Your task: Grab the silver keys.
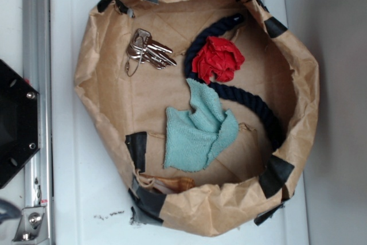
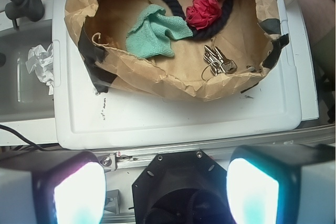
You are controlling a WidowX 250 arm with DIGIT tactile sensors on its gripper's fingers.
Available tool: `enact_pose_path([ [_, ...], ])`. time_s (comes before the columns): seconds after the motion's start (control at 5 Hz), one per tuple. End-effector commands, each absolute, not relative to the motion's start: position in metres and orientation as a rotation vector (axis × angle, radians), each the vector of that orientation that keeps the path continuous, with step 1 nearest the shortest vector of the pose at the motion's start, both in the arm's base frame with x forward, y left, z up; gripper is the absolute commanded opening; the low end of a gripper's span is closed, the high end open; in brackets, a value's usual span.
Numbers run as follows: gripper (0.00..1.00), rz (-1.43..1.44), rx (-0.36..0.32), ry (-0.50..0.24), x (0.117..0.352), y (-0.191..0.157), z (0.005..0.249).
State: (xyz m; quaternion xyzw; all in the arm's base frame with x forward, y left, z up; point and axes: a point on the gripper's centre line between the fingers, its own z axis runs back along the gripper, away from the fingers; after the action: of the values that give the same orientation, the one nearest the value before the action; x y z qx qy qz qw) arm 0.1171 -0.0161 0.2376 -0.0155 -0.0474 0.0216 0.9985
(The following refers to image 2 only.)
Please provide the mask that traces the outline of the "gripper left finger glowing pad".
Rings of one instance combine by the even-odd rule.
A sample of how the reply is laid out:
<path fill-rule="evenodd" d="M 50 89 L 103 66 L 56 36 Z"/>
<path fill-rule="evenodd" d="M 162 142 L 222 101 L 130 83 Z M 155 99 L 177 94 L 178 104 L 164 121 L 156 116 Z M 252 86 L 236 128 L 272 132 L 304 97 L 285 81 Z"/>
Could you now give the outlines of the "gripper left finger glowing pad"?
<path fill-rule="evenodd" d="M 99 223 L 106 176 L 90 151 L 37 152 L 33 197 L 38 223 Z"/>

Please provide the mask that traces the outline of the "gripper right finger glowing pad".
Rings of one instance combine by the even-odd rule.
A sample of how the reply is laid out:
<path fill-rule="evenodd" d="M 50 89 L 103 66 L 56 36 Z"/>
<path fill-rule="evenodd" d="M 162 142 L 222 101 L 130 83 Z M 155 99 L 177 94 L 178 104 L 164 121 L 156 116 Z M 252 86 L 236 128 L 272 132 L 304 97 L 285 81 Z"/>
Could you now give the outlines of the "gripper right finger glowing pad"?
<path fill-rule="evenodd" d="M 236 223 L 335 223 L 335 147 L 242 145 L 230 158 Z"/>

